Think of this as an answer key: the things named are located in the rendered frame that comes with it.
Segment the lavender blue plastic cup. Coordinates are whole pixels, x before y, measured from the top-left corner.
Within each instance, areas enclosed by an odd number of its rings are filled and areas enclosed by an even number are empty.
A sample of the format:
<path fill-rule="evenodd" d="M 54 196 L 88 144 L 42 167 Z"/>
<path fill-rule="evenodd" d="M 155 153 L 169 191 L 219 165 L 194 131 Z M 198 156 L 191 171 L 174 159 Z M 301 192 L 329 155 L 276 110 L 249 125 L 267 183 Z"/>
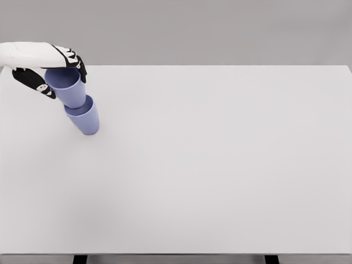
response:
<path fill-rule="evenodd" d="M 85 135 L 93 135 L 100 128 L 97 106 L 93 98 L 86 95 L 81 107 L 70 108 L 64 105 L 64 111 L 70 121 Z"/>
<path fill-rule="evenodd" d="M 44 79 L 67 107 L 79 108 L 85 103 L 85 84 L 76 68 L 47 69 Z"/>

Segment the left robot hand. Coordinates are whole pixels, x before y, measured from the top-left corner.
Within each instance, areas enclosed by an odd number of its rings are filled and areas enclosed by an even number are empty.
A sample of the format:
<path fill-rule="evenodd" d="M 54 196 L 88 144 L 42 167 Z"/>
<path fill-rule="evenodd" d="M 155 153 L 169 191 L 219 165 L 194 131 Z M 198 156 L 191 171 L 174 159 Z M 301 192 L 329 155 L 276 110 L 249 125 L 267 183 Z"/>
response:
<path fill-rule="evenodd" d="M 83 59 L 71 48 L 47 42 L 0 42 L 0 67 L 10 68 L 16 81 L 53 100 L 55 92 L 34 69 L 75 68 L 86 83 Z"/>

